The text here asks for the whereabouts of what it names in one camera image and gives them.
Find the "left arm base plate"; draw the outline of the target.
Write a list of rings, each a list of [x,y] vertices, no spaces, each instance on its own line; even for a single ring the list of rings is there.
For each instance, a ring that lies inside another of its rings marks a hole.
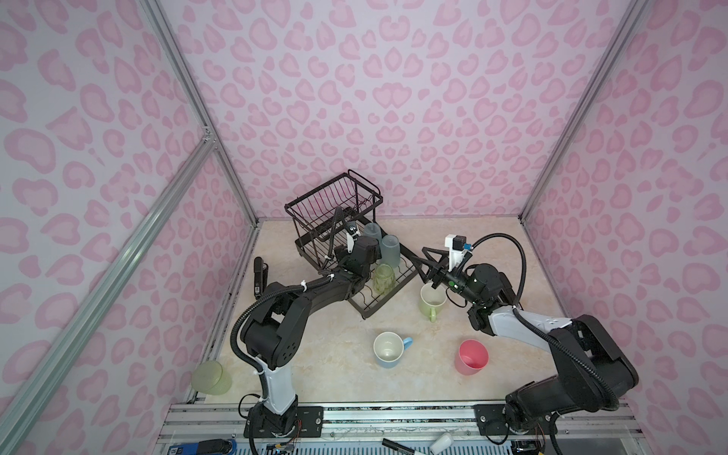
[[[319,438],[322,436],[324,408],[294,404],[283,414],[273,413],[264,405],[248,412],[246,438]]]

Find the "teal frosted tumbler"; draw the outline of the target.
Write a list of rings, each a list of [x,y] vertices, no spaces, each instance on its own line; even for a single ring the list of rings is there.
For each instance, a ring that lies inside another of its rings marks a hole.
[[[368,223],[367,225],[365,225],[362,234],[364,236],[371,237],[377,240],[377,242],[381,243],[382,230],[377,223]]]
[[[380,242],[381,263],[398,269],[401,261],[400,242],[395,235],[384,235]]]

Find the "light green mug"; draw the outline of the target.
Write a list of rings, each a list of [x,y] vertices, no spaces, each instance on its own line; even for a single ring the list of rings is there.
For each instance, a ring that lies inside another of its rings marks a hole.
[[[424,284],[420,289],[418,309],[429,322],[436,322],[446,301],[447,295],[444,288],[434,288],[431,284]]]

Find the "blue mug white inside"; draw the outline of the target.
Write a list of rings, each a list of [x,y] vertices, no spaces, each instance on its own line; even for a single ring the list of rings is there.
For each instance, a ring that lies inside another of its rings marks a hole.
[[[384,332],[375,338],[373,354],[380,367],[391,369],[399,364],[411,345],[413,345],[411,337],[400,337],[394,332]]]

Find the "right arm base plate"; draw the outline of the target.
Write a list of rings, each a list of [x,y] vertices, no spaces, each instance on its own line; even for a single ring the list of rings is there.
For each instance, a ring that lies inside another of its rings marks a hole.
[[[527,424],[506,423],[504,404],[476,404],[473,406],[475,422],[481,436],[488,436],[496,441],[517,436],[549,437],[550,423],[547,418],[538,417],[536,422]]]

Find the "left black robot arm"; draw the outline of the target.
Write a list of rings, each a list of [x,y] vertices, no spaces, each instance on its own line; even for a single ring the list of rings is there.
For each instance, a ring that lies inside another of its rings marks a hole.
[[[299,398],[290,362],[301,347],[307,322],[312,314],[364,288],[379,246],[377,239],[359,235],[347,246],[331,246],[330,253],[337,261],[333,269],[295,286],[273,282],[231,328],[231,352],[255,369],[262,386],[259,402],[246,417],[250,428],[282,436],[293,431]]]

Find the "green transparent cup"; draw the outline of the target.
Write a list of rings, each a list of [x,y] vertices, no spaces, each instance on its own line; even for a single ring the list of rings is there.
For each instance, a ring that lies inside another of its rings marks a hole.
[[[387,264],[380,264],[373,275],[373,289],[378,295],[390,293],[396,286],[394,269]]]

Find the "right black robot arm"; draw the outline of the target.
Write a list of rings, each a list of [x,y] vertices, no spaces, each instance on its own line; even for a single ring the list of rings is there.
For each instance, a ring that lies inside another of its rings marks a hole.
[[[517,433],[551,426],[559,415],[616,411],[619,400],[639,383],[639,375],[603,324],[593,316],[549,317],[521,306],[525,282],[511,284],[491,264],[471,259],[481,244],[504,239],[523,256],[512,235],[493,233],[474,243],[449,235],[442,249],[423,248],[413,264],[423,282],[460,296],[471,327],[491,337],[507,337],[548,352],[557,372],[528,383],[504,399],[504,426]]]

